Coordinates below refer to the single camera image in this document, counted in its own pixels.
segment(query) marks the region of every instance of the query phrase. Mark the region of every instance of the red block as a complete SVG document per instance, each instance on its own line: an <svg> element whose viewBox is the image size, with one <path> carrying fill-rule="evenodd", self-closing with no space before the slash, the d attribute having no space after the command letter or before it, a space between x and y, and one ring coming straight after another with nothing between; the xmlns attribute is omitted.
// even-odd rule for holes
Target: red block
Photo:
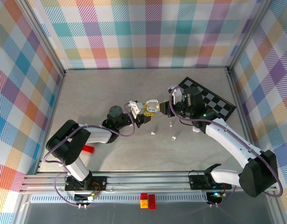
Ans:
<svg viewBox="0 0 287 224"><path fill-rule="evenodd" d="M148 195L148 208L150 210L156 209L156 196L155 195Z"/></svg>
<svg viewBox="0 0 287 224"><path fill-rule="evenodd" d="M147 200L147 193L141 193L140 200Z"/></svg>
<svg viewBox="0 0 287 224"><path fill-rule="evenodd" d="M93 151L95 151L95 147L85 145L85 146L83 147L82 151L85 151L85 152L88 152L88 153L91 153L91 154L92 154Z"/></svg>

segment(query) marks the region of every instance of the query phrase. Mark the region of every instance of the yellow lego brick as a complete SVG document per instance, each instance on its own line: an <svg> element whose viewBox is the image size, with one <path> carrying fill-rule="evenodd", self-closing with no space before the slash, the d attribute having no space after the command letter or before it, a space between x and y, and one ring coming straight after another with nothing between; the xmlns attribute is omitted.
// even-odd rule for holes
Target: yellow lego brick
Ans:
<svg viewBox="0 0 287 224"><path fill-rule="evenodd" d="M147 209L148 208L148 200L140 200L140 208Z"/></svg>

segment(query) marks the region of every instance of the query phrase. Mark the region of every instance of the mounting plate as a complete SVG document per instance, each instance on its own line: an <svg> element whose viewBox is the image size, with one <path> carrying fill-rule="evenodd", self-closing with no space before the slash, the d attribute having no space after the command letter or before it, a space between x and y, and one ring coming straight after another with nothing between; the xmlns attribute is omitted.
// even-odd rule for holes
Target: mounting plate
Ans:
<svg viewBox="0 0 287 224"><path fill-rule="evenodd" d="M190 189L191 190L224 190L221 183L207 185L204 175L189 175ZM231 185L225 183L225 189L230 190Z"/></svg>
<svg viewBox="0 0 287 224"><path fill-rule="evenodd" d="M98 183L101 186L101 191L102 190L106 190L106 185L107 185L107 177L106 176L93 176L91 178L91 182L94 183ZM76 181L72 176L68 176L66 178L66 185L64 190L65 191L84 191L84 190L89 190L89 191L95 191L96 187L98 185L89 185L89 187L87 189L83 189L80 186L80 183L78 181Z"/></svg>

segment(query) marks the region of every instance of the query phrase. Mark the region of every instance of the plaid wallpaper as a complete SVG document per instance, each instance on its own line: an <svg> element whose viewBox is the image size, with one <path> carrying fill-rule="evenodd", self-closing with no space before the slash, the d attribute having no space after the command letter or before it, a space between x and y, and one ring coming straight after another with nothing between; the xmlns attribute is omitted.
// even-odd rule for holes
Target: plaid wallpaper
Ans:
<svg viewBox="0 0 287 224"><path fill-rule="evenodd" d="M235 73L256 144L277 156L287 212L287 0L272 2Z"/></svg>
<svg viewBox="0 0 287 224"><path fill-rule="evenodd" d="M60 79L15 0L0 0L0 224L34 167Z"/></svg>
<svg viewBox="0 0 287 224"><path fill-rule="evenodd" d="M106 69L224 67L240 44L259 1L29 3L64 67Z"/></svg>

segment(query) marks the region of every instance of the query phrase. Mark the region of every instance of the table surface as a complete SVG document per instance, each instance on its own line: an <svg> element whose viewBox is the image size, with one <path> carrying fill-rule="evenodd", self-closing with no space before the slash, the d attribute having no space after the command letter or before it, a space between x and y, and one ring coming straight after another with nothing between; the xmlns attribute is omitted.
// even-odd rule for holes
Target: table surface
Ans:
<svg viewBox="0 0 287 224"><path fill-rule="evenodd" d="M81 124L100 125L109 108L130 100L145 103L150 99L168 100L168 87L190 77L234 104L224 69L138 69L138 70L69 70L56 108L50 137L69 119ZM244 136L238 112L228 125ZM121 133L128 134L132 127ZM82 152L80 158L92 171L130 170L204 170L215 163L238 168L239 164L218 142L192 127L158 112L131 138L118 137L111 144L94 143L93 154ZM42 163L40 171L61 171L56 164Z"/></svg>

